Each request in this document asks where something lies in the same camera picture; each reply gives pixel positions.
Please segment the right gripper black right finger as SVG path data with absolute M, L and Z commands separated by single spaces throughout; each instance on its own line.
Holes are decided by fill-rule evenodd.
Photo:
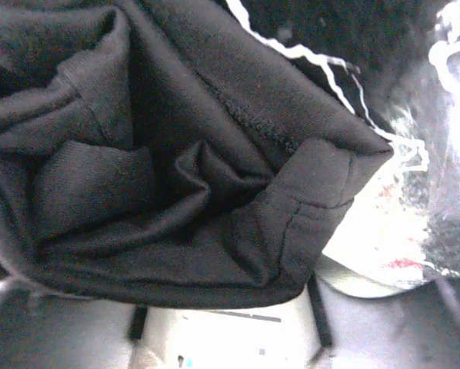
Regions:
M 312 368 L 460 368 L 460 278 L 384 298 L 308 284 L 321 348 Z

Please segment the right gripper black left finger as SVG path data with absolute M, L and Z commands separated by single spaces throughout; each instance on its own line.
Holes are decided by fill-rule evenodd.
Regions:
M 131 368 L 147 311 L 0 291 L 0 368 Z

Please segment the black printed t shirt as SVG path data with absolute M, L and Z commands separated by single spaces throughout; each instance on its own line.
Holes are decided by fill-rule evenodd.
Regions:
M 212 1 L 0 1 L 0 265 L 28 283 L 289 301 L 391 156 Z

